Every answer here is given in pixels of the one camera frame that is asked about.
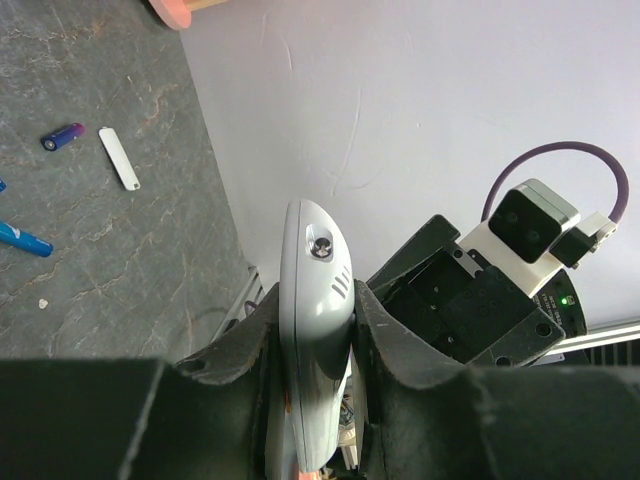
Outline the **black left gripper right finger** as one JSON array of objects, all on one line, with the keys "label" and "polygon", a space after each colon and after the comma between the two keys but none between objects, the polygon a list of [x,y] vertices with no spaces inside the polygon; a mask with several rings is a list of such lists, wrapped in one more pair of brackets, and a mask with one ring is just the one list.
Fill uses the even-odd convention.
[{"label": "black left gripper right finger", "polygon": [[469,367],[355,285],[359,464],[369,479],[635,479],[635,367]]}]

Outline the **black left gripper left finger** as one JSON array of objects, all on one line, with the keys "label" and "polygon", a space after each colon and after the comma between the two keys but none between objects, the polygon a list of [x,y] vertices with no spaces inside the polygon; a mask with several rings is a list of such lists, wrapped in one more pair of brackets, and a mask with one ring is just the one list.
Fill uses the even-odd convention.
[{"label": "black left gripper left finger", "polygon": [[1,364],[5,479],[276,479],[278,293],[190,357]]}]

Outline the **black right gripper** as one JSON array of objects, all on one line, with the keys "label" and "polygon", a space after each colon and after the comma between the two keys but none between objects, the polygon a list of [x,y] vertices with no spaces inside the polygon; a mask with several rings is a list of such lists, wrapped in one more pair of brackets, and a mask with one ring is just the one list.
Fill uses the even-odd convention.
[{"label": "black right gripper", "polygon": [[462,364],[520,367],[586,334],[571,279],[560,270],[527,296],[442,215],[427,221],[367,282],[385,310]]}]

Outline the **white remote control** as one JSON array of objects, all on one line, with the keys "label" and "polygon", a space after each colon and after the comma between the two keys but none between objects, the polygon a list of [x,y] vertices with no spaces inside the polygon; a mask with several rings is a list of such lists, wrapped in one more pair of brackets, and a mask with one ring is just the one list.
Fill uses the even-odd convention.
[{"label": "white remote control", "polygon": [[286,212],[279,281],[279,338],[297,463],[325,466],[339,441],[355,309],[349,247],[333,218],[310,200]]}]

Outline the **white battery cover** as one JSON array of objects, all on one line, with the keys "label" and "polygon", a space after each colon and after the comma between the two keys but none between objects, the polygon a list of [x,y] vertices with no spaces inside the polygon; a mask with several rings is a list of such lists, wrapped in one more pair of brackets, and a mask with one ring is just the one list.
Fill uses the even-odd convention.
[{"label": "white battery cover", "polygon": [[139,190],[140,181],[116,131],[102,127],[98,135],[124,188],[127,191]]}]

